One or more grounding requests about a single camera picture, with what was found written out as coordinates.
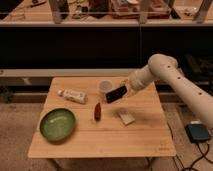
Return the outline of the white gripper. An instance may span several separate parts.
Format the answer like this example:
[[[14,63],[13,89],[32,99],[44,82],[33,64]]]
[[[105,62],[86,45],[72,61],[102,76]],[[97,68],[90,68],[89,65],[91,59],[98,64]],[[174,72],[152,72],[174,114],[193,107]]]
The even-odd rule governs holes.
[[[122,86],[125,86],[127,89],[127,92],[125,94],[125,97],[117,99],[112,101],[110,104],[117,104],[117,103],[122,103],[124,101],[126,101],[128,98],[126,97],[131,97],[133,95],[135,95],[137,93],[137,91],[135,90],[135,83],[130,80],[130,79],[124,79],[121,84],[115,85],[114,87],[112,87],[112,89],[110,91],[114,91]]]

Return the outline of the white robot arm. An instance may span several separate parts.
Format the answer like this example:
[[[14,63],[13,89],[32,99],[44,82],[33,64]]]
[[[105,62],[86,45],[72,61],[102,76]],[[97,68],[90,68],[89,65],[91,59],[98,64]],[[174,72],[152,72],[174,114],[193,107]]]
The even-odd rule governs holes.
[[[152,55],[146,66],[133,71],[121,82],[119,88],[106,95],[107,102],[132,96],[155,80],[167,83],[197,118],[209,129],[213,129],[213,96],[184,77],[178,71],[177,60],[164,54]]]

